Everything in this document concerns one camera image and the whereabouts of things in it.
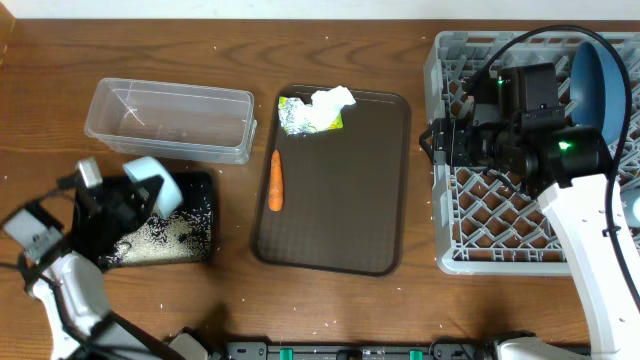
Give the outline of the small bowl with rice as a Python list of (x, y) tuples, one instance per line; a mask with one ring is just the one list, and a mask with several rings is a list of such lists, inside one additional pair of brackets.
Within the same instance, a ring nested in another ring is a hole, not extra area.
[(123, 165), (127, 177), (134, 183), (147, 182), (156, 194), (154, 212), (168, 219), (183, 203), (182, 192), (168, 170), (153, 157), (142, 157)]

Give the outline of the white napkin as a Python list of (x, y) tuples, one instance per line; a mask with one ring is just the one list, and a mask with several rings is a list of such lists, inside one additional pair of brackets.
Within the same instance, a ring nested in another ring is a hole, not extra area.
[(328, 128), (341, 114), (345, 106), (356, 103), (350, 90), (344, 86), (337, 86), (330, 90), (318, 90), (311, 95), (313, 117), (312, 124), (316, 128)]

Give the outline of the orange carrot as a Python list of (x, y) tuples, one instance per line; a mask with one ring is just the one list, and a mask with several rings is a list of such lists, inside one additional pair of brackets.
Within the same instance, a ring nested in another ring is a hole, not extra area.
[(269, 181), (269, 208), (278, 212), (283, 208), (284, 203), (284, 182), (282, 171), (282, 160), (278, 150), (274, 150), (270, 163), (270, 181)]

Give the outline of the foil wrapper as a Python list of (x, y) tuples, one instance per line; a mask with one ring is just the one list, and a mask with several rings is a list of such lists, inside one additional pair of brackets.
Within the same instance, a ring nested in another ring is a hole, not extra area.
[(277, 110), (280, 126), (287, 135), (343, 128), (341, 112), (333, 106), (305, 104), (300, 98), (280, 96)]

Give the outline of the dark blue bowl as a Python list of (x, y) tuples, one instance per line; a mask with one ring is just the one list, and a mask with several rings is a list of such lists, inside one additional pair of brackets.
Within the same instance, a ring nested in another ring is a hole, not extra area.
[(570, 113), (574, 125), (590, 126), (601, 132), (607, 145), (619, 139), (626, 99), (618, 65), (600, 43), (579, 46), (571, 66)]

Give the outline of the light blue cup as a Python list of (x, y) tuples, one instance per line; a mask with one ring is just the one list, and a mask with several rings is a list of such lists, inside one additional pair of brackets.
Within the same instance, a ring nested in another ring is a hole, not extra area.
[(640, 188), (628, 189), (621, 193), (623, 212), (629, 227), (640, 227)]

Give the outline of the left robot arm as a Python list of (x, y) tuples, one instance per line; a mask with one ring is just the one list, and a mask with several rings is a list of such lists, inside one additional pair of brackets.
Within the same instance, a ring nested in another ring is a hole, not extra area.
[(186, 358), (177, 341), (162, 342), (112, 310), (101, 267), (116, 241), (150, 217), (172, 183), (151, 175), (105, 187), (98, 176), (74, 172), (3, 221), (3, 230), (23, 247), (13, 267), (26, 293), (45, 307), (52, 358)]

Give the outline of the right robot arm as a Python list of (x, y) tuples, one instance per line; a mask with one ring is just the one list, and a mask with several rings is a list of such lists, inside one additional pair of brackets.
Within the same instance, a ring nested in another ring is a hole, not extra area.
[(433, 120), (419, 139), (450, 259), (569, 272), (591, 357), (637, 358), (639, 255), (603, 132), (567, 118), (551, 63), (481, 74), (468, 99), (469, 113)]

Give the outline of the grey dishwasher rack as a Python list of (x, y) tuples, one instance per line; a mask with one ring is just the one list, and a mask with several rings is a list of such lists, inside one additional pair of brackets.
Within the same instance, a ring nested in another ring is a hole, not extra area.
[[(461, 80), (522, 31), (443, 31), (436, 35), (423, 67), (427, 121), (470, 115), (471, 100)], [(631, 78), (633, 110), (618, 181), (621, 192), (639, 190), (639, 32), (602, 32), (621, 55)], [(551, 62), (556, 67), (560, 103), (570, 115), (569, 68), (586, 35), (548, 32), (515, 45), (492, 65)], [(538, 203), (481, 168), (451, 167), (442, 151), (433, 153), (431, 205), (436, 262), (450, 275), (568, 276), (569, 267)]]

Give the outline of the spilled rice pile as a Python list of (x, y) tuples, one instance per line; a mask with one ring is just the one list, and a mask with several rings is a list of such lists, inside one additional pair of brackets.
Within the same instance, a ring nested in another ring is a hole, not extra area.
[(122, 237), (107, 260), (110, 267), (199, 262), (208, 258), (211, 245), (211, 203), (183, 204), (168, 219), (153, 215)]

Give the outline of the black bin lid tray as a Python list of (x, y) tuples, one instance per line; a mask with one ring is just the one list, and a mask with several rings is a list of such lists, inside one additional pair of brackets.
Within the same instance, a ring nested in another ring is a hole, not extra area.
[[(173, 176), (173, 178), (177, 182), (177, 184), (178, 184), (178, 186), (179, 186), (179, 188), (180, 188), (180, 190), (182, 192), (182, 195), (183, 195), (183, 203), (180, 206), (182, 206), (183, 204), (190, 205), (190, 204), (200, 203), (200, 202), (204, 202), (204, 201), (208, 201), (208, 202), (211, 203), (211, 209), (212, 209), (212, 243), (213, 243), (215, 198), (214, 198), (213, 193), (212, 193), (213, 182), (212, 182), (211, 177), (209, 176), (209, 174), (207, 174), (205, 172), (183, 172), (183, 173), (175, 174)], [(80, 208), (78, 206), (78, 209), (75, 211), (74, 218), (79, 214), (79, 212), (80, 212)], [(70, 243), (71, 243), (71, 248), (72, 248), (72, 230), (71, 230), (71, 233), (70, 233)], [(108, 265), (107, 258), (105, 260), (90, 260), (90, 261), (92, 261), (94, 264), (96, 264), (99, 268), (101, 268), (103, 270), (116, 268), (116, 267), (110, 267)]]

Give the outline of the clear plastic container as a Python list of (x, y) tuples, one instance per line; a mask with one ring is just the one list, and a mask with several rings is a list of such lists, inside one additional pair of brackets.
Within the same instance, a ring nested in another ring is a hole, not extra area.
[(242, 165), (256, 127), (248, 91), (104, 78), (84, 131), (119, 153)]

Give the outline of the brown serving tray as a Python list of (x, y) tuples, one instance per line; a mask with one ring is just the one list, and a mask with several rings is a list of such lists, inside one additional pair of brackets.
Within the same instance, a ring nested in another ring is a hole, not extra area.
[(272, 119), (266, 152), (281, 155), (283, 207), (268, 206), (266, 164), (251, 234), (260, 261), (371, 277), (399, 265), (411, 108), (393, 93), (352, 94), (337, 130), (288, 135)]

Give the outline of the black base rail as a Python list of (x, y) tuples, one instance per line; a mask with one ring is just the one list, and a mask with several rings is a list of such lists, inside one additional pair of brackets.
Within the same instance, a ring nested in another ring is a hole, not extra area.
[(208, 360), (464, 360), (496, 359), (493, 342), (479, 345), (443, 337), (429, 345), (322, 345), (228, 342), (214, 346), (193, 331), (182, 332), (168, 346), (184, 359)]

